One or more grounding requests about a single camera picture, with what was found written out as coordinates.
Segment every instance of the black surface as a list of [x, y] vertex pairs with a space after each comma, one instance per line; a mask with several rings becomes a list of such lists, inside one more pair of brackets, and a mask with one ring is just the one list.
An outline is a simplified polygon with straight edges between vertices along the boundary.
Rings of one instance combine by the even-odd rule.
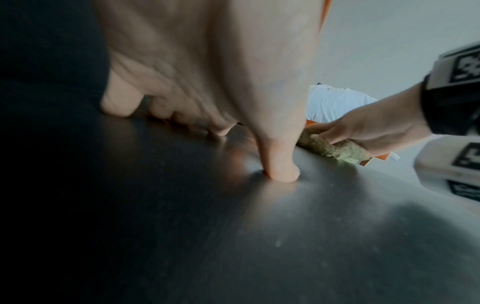
[[479, 302], [479, 218], [450, 198], [300, 149], [300, 181], [270, 182], [241, 126], [219, 139], [78, 96], [2, 94], [17, 297]]

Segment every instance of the hand pressing on surface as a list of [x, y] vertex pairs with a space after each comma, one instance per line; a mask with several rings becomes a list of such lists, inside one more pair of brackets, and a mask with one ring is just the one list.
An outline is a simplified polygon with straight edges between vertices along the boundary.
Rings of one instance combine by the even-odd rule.
[[356, 108], [331, 123], [312, 124], [330, 144], [352, 139], [379, 156], [412, 145], [432, 134], [420, 104], [421, 85]]
[[318, 45], [318, 0], [93, 0], [109, 52], [101, 101], [128, 116], [149, 110], [225, 135], [254, 134], [266, 174], [295, 181], [295, 143], [305, 126]]

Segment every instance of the human hand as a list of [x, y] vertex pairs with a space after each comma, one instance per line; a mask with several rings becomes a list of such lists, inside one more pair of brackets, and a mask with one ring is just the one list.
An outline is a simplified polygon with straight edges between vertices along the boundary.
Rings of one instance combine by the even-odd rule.
[[253, 132], [264, 171], [295, 181], [295, 143], [321, 15], [318, 0], [93, 0], [110, 58], [102, 109], [149, 110], [225, 135]]
[[330, 144], [352, 139], [379, 156], [412, 145], [432, 134], [420, 104], [421, 85], [356, 108], [330, 123], [308, 126], [322, 131]]

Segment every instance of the hand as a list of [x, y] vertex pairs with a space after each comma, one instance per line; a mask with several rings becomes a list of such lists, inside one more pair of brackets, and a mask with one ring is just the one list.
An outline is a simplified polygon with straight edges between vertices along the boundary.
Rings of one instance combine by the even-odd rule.
[[373, 156], [396, 151], [412, 145], [429, 135], [420, 105], [421, 86], [356, 108], [331, 123], [313, 124], [308, 128], [320, 130], [319, 137], [330, 144], [352, 139]]
[[150, 112], [225, 135], [253, 132], [264, 171], [292, 182], [305, 126], [321, 1], [93, 0], [110, 57], [101, 102], [128, 116], [150, 95]]

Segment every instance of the scrubbing pad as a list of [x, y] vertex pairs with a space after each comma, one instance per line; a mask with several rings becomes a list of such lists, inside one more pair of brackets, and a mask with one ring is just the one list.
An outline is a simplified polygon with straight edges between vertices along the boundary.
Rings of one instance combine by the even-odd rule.
[[311, 135], [320, 133], [317, 130], [304, 129], [296, 145], [315, 154], [333, 157], [350, 163], [357, 163], [372, 157], [367, 150], [349, 139], [330, 145], [322, 138], [311, 138]]

